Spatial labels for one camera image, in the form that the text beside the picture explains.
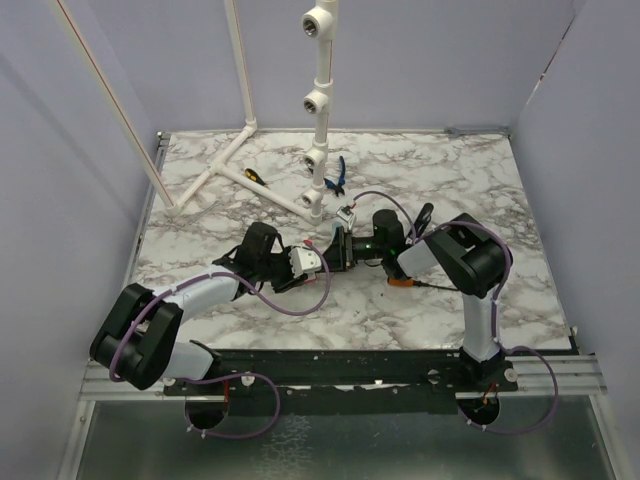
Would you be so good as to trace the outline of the black stapler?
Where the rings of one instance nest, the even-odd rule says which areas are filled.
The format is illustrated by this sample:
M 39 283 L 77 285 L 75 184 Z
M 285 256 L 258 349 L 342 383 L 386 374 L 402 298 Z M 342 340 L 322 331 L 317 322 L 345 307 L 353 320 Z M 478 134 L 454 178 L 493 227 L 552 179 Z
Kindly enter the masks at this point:
M 411 225 L 411 239 L 418 239 L 426 230 L 427 226 L 431 222 L 432 214 L 434 211 L 434 205 L 430 202 L 425 203 L 415 220 Z

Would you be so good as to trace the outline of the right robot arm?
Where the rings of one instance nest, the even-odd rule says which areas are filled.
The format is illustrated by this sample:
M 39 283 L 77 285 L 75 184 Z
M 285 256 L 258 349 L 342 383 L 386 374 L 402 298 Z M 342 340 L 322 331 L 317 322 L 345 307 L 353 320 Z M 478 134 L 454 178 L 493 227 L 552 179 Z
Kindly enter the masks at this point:
M 354 214 L 345 207 L 341 222 L 323 257 L 332 272 L 345 272 L 359 262 L 378 260 L 387 277 L 401 284 L 439 266 L 462 294 L 464 337 L 459 378 L 469 390 L 481 391 L 496 376 L 504 354 L 498 327 L 498 299 L 513 257 L 505 244 L 464 213 L 427 233 L 415 244 L 398 215 L 381 209 L 372 216 L 373 233 L 356 237 L 348 224 Z

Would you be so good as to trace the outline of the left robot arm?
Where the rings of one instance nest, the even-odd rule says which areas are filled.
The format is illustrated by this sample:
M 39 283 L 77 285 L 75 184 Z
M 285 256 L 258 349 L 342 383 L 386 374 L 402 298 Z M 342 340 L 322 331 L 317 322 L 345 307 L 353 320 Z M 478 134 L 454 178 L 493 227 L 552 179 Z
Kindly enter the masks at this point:
M 126 286 L 90 345 L 91 360 L 107 368 L 111 381 L 138 390 L 175 379 L 186 380 L 199 394 L 214 392 L 221 380 L 219 354 L 197 341 L 178 341 L 180 326 L 245 294 L 261 298 L 264 284 L 287 291 L 312 274 L 330 271 L 310 241 L 281 244 L 276 228 L 254 222 L 238 246 L 195 276 L 159 289 Z

